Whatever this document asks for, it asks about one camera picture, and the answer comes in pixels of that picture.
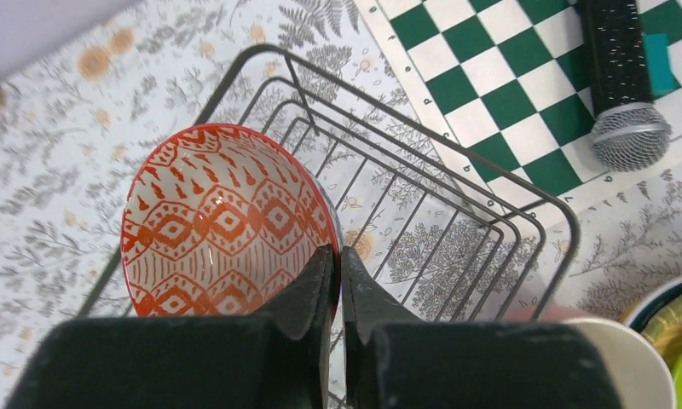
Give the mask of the white blue patterned bowl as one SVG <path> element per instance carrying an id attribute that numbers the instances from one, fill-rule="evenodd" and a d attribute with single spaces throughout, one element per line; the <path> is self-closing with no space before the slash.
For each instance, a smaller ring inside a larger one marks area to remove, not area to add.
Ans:
<path id="1" fill-rule="evenodd" d="M 313 253 L 343 244 L 316 179 L 285 148 L 237 124 L 161 143 L 130 186 L 121 222 L 125 283 L 140 316 L 249 314 Z"/>

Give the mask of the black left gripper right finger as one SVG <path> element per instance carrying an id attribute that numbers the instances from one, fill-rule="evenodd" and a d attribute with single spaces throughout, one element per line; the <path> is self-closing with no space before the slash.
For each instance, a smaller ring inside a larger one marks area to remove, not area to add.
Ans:
<path id="1" fill-rule="evenodd" d="M 426 322 L 340 259 L 347 401 L 354 408 L 619 408 L 601 354 L 570 325 Z"/>

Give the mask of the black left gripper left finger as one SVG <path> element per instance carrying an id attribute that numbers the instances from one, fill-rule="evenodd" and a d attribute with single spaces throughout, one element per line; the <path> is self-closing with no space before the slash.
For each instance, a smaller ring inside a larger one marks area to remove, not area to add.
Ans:
<path id="1" fill-rule="evenodd" d="M 248 315 L 69 320 L 42 341 L 10 408 L 324 408 L 334 253 Z"/>

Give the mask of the black wire dish rack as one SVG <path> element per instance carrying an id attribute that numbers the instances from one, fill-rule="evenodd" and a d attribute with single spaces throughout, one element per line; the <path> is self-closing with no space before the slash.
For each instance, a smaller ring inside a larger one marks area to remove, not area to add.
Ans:
<path id="1" fill-rule="evenodd" d="M 581 230 L 560 203 L 494 174 L 497 188 L 456 168 L 466 157 L 419 129 L 381 52 L 324 44 L 295 55 L 260 44 L 215 64 L 135 87 L 131 117 L 166 87 L 198 124 L 262 131 L 320 183 L 340 238 L 368 273 L 425 320 L 491 320 L 550 310 Z"/>

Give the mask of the woven bamboo tray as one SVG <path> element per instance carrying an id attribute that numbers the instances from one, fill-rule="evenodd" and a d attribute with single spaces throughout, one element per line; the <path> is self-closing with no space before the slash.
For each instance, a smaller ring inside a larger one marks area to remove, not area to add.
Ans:
<path id="1" fill-rule="evenodd" d="M 661 355 L 668 368 L 673 369 L 682 354 L 682 295 L 658 311 L 641 335 Z"/>

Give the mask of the pink ceramic mug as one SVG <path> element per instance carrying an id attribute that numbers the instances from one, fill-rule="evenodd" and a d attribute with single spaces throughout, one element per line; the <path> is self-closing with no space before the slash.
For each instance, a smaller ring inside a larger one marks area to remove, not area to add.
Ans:
<path id="1" fill-rule="evenodd" d="M 676 408 L 677 395 L 667 364 L 658 352 L 629 327 L 584 311 L 553 304 L 542 322 L 573 326 L 600 355 L 622 408 Z M 586 377 L 553 376 L 548 370 L 558 359 L 536 360 L 514 377 L 517 386 L 499 393 L 496 408 L 608 408 L 603 390 Z"/>

